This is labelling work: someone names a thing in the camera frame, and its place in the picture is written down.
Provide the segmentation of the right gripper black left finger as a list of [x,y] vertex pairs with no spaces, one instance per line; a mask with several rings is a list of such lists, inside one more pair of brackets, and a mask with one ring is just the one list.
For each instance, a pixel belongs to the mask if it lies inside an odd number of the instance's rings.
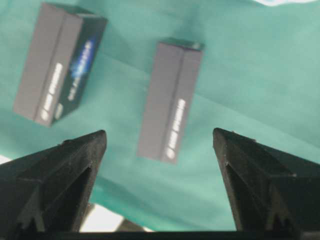
[[78,232],[107,149],[98,130],[0,166],[0,237]]

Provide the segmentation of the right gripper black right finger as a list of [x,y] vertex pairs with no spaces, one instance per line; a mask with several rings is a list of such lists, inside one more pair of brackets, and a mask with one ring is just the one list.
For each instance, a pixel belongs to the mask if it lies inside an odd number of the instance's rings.
[[319,239],[318,163],[218,127],[212,137],[238,231]]

